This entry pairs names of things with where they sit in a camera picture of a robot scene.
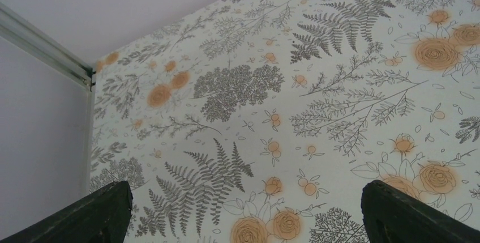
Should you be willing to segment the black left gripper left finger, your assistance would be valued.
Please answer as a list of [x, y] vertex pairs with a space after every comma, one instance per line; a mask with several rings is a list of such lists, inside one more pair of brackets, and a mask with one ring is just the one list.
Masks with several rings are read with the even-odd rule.
[[132, 216], [127, 181], [114, 181], [1, 242], [124, 242]]

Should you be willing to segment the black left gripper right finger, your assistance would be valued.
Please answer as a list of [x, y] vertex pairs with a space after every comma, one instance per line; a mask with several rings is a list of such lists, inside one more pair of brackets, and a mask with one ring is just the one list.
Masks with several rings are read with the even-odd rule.
[[361, 210], [370, 242], [479, 242], [479, 230], [380, 180], [362, 189]]

